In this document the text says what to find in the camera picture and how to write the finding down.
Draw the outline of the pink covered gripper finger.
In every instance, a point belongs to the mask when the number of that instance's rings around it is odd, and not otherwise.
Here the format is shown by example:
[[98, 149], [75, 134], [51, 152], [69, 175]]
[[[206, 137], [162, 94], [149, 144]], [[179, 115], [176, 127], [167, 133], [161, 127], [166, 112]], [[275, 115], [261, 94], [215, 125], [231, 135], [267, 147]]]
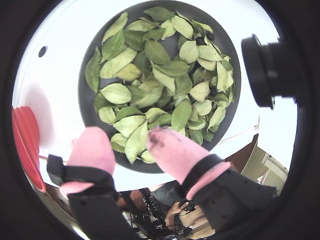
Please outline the pink covered gripper finger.
[[113, 172], [115, 155], [107, 134], [88, 127], [75, 141], [66, 165], [50, 154], [46, 170], [67, 197], [81, 230], [91, 240], [136, 240], [138, 235], [117, 205]]
[[157, 165], [178, 182], [173, 193], [197, 203], [216, 232], [249, 221], [278, 197], [275, 187], [250, 180], [171, 128], [151, 129], [147, 148]]

